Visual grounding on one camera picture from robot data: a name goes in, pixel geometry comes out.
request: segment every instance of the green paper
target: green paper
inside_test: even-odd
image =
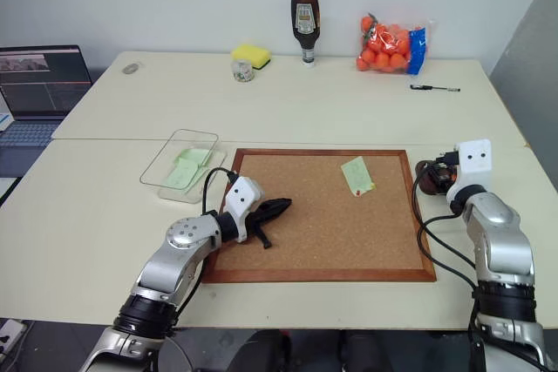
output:
[[[362,196],[368,191],[376,189],[362,156],[341,165],[341,170],[353,195]]]
[[[186,159],[193,161],[198,166],[203,166],[206,160],[209,157],[210,150],[203,149],[203,148],[188,148],[183,150],[177,157],[174,159],[174,163],[177,165],[179,159]]]
[[[203,177],[204,174],[206,174],[206,172],[208,171],[208,168],[206,166],[202,166],[200,167],[200,169],[198,170],[198,172],[194,175],[194,178],[190,181],[189,185],[182,191],[185,195],[190,192],[190,189],[192,189],[194,187],[194,185],[196,183],[198,183],[198,180],[200,180],[200,178]]]
[[[178,162],[165,179],[163,186],[184,189],[190,184],[199,169],[200,167],[195,161],[178,158]]]

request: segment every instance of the black tool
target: black tool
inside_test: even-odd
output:
[[[437,91],[461,91],[459,87],[438,87],[430,85],[409,85],[414,91],[431,91],[435,89]]]
[[[428,195],[445,195],[457,179],[456,165],[437,165],[434,160],[421,160],[415,166],[417,176],[426,169],[418,182],[420,190]]]
[[[278,198],[276,200],[265,200],[258,208],[246,217],[246,229],[248,234],[253,233],[263,243],[263,248],[270,248],[271,241],[268,240],[262,230],[262,224],[274,220],[287,209],[293,200],[289,198]]]

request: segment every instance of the laptop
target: laptop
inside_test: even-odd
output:
[[[0,93],[14,122],[0,133],[0,177],[21,177],[92,85],[77,45],[0,48]]]

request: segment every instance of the power strip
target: power strip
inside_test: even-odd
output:
[[[0,328],[0,364],[8,357],[8,354],[15,346],[27,326],[22,322],[9,319]]]

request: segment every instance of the laptop keyboard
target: laptop keyboard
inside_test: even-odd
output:
[[[51,136],[58,124],[11,124],[0,135],[0,146],[17,145],[44,147],[51,142]]]

